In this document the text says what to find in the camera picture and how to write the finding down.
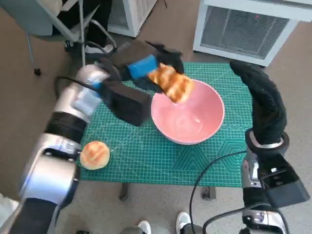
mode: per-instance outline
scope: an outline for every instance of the floor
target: floor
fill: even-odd
[[[227,62],[225,58],[193,53],[192,44],[199,0],[158,1],[141,29],[139,39],[159,41],[183,52],[184,61]],[[53,78],[74,70],[77,62],[64,52],[59,42],[33,39],[35,59],[43,71],[35,77],[30,66],[24,33],[0,9],[0,192],[17,198],[20,175],[31,149],[43,131],[55,105]],[[118,41],[129,38],[117,37]],[[291,145],[287,159],[312,194],[312,27],[299,23],[283,48],[266,69],[277,84],[288,111],[287,132]],[[57,233],[73,234],[85,229],[93,234],[117,234],[123,228],[147,219],[153,233],[175,233],[175,218],[188,210],[191,187],[133,184],[130,198],[121,203],[120,184],[82,181],[74,202],[65,208],[57,223]],[[203,201],[195,195],[194,220],[205,219],[242,206],[240,189],[217,188],[217,200]],[[312,203],[283,209],[292,233],[311,233]],[[211,225],[211,233],[238,233],[241,216],[234,215]]]

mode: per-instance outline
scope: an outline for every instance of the bread roll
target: bread roll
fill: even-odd
[[[92,141],[84,146],[80,154],[80,163],[88,170],[97,170],[107,165],[109,157],[109,148],[105,143]]]
[[[194,84],[184,74],[179,74],[171,66],[160,63],[159,68],[148,74],[149,79],[158,84],[163,93],[173,102],[183,102],[190,96]]]

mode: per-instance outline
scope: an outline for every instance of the white cabinet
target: white cabinet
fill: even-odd
[[[108,31],[136,37],[157,0],[113,0]]]
[[[201,0],[193,50],[268,66],[312,8],[256,0]]]

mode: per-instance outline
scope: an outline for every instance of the table leg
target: table leg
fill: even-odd
[[[206,201],[216,199],[215,187],[205,187],[201,197]]]
[[[122,183],[121,190],[119,195],[120,201],[125,201],[128,198],[128,191],[129,191],[129,183]]]

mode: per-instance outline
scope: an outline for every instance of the table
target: table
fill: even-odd
[[[193,185],[209,162],[246,149],[244,133],[252,126],[252,99],[240,77],[226,63],[186,62],[184,66],[189,77],[210,84],[221,95],[225,118],[220,130],[203,143],[178,145],[166,139],[151,120],[135,127],[115,118],[101,104],[92,116],[82,144],[93,140],[105,142],[111,150],[110,162],[96,171],[82,168],[81,179]],[[200,185],[240,187],[243,157],[237,155],[216,163]]]

